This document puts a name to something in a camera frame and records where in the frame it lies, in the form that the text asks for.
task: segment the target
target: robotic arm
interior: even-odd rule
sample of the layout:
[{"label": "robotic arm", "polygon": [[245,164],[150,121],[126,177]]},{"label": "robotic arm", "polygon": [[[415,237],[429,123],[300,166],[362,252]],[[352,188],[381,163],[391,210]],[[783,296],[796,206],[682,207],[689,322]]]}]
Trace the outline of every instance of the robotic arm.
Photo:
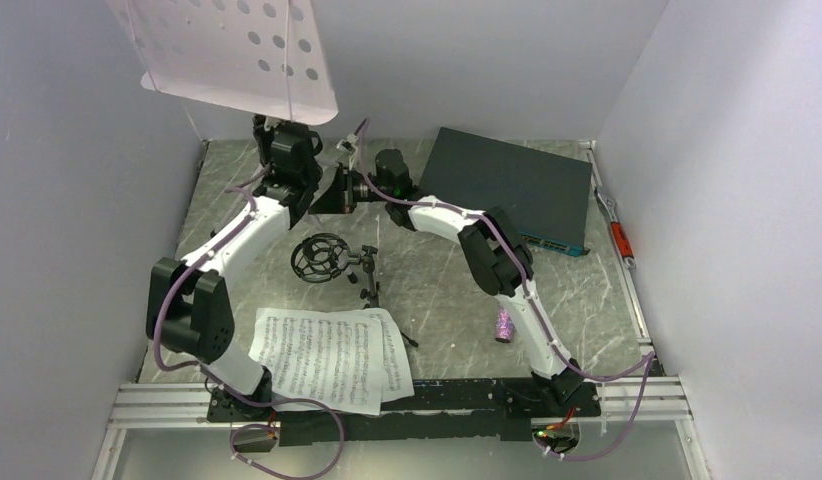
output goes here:
[{"label": "robotic arm", "polygon": [[[314,158],[322,148],[319,137],[301,124],[266,125],[265,117],[255,116],[253,133],[261,163],[268,168],[253,192],[254,204],[247,205],[196,251],[180,261],[163,258],[152,269],[146,328],[150,339],[155,337],[156,324],[163,322],[159,327],[161,345],[192,355],[201,368],[252,401],[272,400],[271,372],[232,341],[234,318],[228,286],[258,253],[306,212],[350,213],[358,202],[384,201],[387,195],[415,203],[388,203],[386,210],[394,223],[412,231],[434,233],[461,246],[476,283],[497,299],[523,333],[532,376],[543,400],[552,405],[567,401],[582,377],[550,348],[555,345],[565,358],[570,358],[540,305],[532,278],[531,253],[502,210],[481,212],[437,206],[443,202],[413,185],[398,150],[379,152],[376,174],[367,179],[339,165],[329,189],[311,205],[322,175]],[[482,215],[488,222],[479,219]],[[521,263],[527,291],[521,288],[521,272],[496,241],[489,225],[496,228]],[[172,302],[164,309],[168,294]]]}]

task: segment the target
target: hole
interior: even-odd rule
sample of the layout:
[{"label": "hole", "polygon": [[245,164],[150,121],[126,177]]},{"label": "hole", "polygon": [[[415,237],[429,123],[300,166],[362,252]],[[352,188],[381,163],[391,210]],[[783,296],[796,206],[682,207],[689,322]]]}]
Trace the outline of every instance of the hole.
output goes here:
[{"label": "hole", "polygon": [[296,20],[297,22],[301,22],[302,20],[305,20],[305,14],[302,13],[302,10],[300,10],[299,7],[291,6],[290,7],[290,16],[293,17],[293,19]]}]

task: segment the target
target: perforated white panel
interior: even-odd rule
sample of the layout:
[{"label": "perforated white panel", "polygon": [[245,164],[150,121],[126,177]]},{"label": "perforated white panel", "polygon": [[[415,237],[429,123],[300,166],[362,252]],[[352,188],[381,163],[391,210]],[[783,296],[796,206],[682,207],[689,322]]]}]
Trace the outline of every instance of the perforated white panel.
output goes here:
[{"label": "perforated white panel", "polygon": [[310,125],[337,115],[310,0],[290,2],[288,45],[287,0],[107,2],[146,67],[145,88]]}]

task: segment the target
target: red handle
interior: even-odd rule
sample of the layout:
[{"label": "red handle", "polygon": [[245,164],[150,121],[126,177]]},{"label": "red handle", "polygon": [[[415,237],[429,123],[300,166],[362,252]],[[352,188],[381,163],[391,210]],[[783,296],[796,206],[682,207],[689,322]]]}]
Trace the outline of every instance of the red handle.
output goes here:
[{"label": "red handle", "polygon": [[620,256],[623,258],[634,258],[635,254],[632,253],[632,246],[629,245],[629,238],[626,237],[626,232],[623,231],[623,226],[620,225],[620,222],[611,223],[611,233],[614,234],[614,241],[617,243],[617,248],[620,250]]}]

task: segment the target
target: sheet music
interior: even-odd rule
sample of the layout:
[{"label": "sheet music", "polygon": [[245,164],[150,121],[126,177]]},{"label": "sheet music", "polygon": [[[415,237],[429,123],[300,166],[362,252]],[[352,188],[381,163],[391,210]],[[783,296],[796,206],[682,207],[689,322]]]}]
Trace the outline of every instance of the sheet music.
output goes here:
[{"label": "sheet music", "polygon": [[351,413],[381,410],[384,360],[376,318],[262,308],[249,356],[270,369],[273,391],[280,396],[310,398]]}]

